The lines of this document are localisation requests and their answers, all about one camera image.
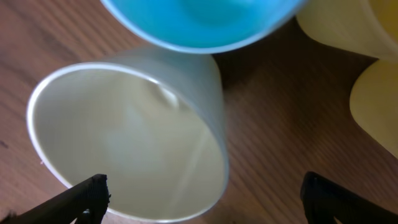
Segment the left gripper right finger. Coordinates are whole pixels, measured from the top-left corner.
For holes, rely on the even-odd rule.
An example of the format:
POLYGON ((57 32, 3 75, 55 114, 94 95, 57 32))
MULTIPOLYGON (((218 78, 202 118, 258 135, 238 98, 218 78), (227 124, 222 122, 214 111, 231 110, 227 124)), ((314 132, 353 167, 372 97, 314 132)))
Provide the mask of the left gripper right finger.
POLYGON ((305 174, 300 198, 309 224, 397 223, 397 214, 315 172, 305 174))

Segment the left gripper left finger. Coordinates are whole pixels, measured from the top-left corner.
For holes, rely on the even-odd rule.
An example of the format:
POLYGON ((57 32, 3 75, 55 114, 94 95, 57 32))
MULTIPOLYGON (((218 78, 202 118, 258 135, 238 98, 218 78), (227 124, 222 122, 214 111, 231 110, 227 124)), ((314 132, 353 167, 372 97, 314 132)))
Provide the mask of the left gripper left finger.
POLYGON ((96 174, 25 213, 10 213, 1 224, 100 224, 110 197, 107 176, 96 174))

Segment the cream white cup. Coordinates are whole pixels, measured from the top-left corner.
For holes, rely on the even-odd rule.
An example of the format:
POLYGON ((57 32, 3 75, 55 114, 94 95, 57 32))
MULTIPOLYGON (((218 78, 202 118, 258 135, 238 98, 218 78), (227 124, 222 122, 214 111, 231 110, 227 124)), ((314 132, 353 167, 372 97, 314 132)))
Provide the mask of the cream white cup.
POLYGON ((211 55, 153 46, 69 65, 27 105, 37 154, 65 186, 105 174, 109 211, 179 222, 209 210, 228 183, 219 68, 211 55))

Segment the yellow cup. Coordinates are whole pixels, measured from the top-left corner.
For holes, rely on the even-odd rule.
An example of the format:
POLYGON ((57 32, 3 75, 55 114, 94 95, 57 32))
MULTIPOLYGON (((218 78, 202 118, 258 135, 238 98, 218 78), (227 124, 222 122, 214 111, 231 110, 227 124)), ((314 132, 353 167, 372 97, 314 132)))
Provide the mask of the yellow cup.
POLYGON ((311 0, 297 22, 319 43, 397 61, 397 0, 311 0))
POLYGON ((378 60, 360 74, 351 90, 353 119, 397 157, 397 64, 378 60))

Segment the light blue cup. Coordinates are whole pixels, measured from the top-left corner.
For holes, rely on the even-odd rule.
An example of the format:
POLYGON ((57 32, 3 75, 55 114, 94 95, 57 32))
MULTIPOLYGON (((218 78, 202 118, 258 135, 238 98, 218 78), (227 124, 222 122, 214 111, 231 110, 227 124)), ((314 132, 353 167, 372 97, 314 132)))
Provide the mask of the light blue cup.
POLYGON ((250 45, 296 15, 307 0, 101 0, 140 38, 178 52, 217 54, 250 45))

